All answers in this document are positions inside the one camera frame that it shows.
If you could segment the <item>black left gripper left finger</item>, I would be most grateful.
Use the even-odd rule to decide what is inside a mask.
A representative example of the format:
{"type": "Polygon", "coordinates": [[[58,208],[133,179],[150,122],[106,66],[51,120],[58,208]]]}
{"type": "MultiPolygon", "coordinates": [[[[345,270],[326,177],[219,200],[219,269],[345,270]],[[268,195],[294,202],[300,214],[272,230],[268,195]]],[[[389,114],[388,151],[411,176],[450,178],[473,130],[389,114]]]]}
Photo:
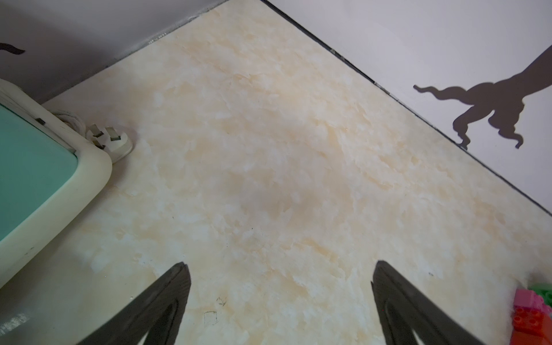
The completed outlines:
{"type": "Polygon", "coordinates": [[[188,266],[179,262],[81,344],[174,344],[191,289],[188,266]]]}

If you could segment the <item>long red lego brick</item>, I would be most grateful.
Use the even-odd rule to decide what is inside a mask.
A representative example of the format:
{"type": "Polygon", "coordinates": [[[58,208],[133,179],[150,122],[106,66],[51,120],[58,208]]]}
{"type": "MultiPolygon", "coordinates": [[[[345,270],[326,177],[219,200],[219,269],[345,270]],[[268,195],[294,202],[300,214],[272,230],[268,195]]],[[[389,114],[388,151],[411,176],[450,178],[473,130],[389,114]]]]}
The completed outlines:
{"type": "Polygon", "coordinates": [[[551,318],[531,308],[515,307],[512,315],[512,345],[551,345],[551,318]]]}

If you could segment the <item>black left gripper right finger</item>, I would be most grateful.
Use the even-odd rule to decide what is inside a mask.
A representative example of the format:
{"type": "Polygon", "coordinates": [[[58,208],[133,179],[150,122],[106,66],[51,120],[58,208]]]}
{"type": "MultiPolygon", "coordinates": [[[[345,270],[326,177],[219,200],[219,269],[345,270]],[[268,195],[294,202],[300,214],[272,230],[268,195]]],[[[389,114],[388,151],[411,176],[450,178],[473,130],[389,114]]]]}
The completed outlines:
{"type": "Polygon", "coordinates": [[[481,344],[388,262],[380,260],[372,291],[387,344],[481,344]]]}

